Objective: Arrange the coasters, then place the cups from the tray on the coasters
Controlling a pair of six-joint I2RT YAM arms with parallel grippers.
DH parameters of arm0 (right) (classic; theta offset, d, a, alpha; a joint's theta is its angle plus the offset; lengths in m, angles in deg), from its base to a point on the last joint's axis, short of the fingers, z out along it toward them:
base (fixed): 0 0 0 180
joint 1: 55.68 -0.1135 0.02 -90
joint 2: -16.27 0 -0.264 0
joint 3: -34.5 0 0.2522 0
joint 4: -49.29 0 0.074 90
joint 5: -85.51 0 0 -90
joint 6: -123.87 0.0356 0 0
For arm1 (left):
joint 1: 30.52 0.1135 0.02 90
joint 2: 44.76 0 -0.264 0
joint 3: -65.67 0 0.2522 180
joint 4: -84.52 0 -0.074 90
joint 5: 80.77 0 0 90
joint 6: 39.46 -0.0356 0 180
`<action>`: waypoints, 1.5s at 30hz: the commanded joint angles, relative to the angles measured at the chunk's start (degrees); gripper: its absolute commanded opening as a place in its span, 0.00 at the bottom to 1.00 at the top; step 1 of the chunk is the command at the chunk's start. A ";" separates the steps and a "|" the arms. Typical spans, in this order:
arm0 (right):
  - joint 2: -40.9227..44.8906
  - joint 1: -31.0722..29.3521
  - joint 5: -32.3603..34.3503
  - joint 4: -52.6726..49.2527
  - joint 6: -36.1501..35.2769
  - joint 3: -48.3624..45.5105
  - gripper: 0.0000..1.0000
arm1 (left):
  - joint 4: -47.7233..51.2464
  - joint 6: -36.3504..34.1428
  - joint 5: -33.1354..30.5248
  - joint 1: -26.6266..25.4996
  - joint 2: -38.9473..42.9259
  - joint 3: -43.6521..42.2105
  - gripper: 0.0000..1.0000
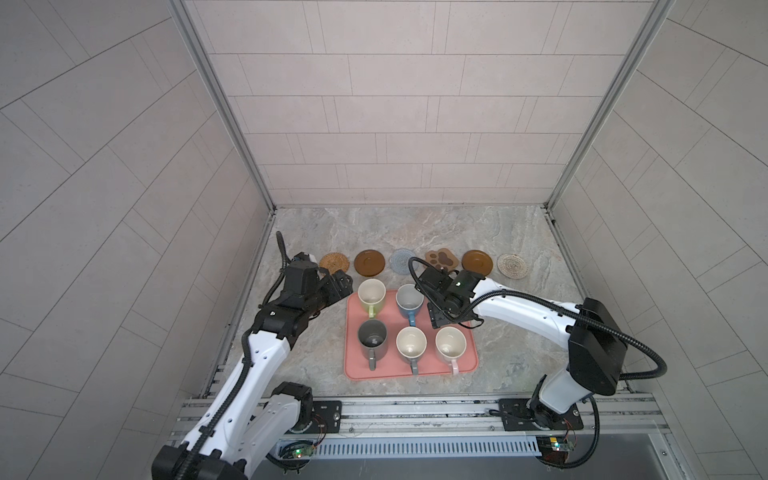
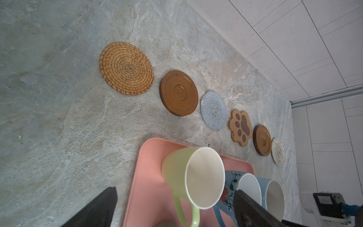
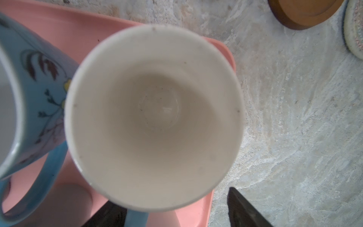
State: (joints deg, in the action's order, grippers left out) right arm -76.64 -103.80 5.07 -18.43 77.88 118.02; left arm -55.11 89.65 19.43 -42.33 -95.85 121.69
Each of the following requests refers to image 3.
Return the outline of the light blue mug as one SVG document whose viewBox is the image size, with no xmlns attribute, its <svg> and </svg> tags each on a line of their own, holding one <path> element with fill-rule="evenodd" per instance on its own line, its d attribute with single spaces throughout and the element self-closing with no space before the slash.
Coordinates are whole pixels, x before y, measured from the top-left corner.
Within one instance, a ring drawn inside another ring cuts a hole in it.
<svg viewBox="0 0 363 227">
<path fill-rule="evenodd" d="M 65 104 L 71 157 L 93 189 L 127 210 L 126 227 L 211 192 L 243 132 L 229 62 L 171 25 L 134 26 L 102 41 L 77 69 Z"/>
</svg>

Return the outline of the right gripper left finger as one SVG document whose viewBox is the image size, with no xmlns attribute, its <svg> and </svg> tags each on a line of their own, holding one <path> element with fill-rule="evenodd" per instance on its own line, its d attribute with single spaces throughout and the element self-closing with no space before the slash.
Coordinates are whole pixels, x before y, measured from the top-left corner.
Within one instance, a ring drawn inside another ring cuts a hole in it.
<svg viewBox="0 0 363 227">
<path fill-rule="evenodd" d="M 82 227 L 123 227 L 126 215 L 126 208 L 108 201 Z"/>
</svg>

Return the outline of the brown wooden coaster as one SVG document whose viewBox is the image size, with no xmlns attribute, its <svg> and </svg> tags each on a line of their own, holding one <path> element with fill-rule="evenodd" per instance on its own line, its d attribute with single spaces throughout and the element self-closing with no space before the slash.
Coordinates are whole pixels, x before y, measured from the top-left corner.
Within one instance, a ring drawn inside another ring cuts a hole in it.
<svg viewBox="0 0 363 227">
<path fill-rule="evenodd" d="M 287 28 L 304 30 L 328 20 L 343 0 L 268 0 L 275 18 Z"/>
</svg>

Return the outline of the multicolour woven round coaster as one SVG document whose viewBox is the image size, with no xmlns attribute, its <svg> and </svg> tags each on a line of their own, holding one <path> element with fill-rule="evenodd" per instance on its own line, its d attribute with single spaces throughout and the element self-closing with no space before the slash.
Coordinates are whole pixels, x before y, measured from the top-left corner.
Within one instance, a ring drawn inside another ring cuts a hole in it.
<svg viewBox="0 0 363 227">
<path fill-rule="evenodd" d="M 349 51 L 363 59 L 363 1 L 350 0 L 344 15 L 343 34 Z"/>
</svg>

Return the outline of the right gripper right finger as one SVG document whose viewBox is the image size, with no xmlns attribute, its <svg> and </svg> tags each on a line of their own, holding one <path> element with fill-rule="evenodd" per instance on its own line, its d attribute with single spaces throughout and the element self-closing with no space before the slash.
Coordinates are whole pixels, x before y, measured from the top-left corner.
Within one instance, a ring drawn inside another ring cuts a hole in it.
<svg viewBox="0 0 363 227">
<path fill-rule="evenodd" d="M 234 187 L 227 195 L 231 227 L 273 227 Z"/>
</svg>

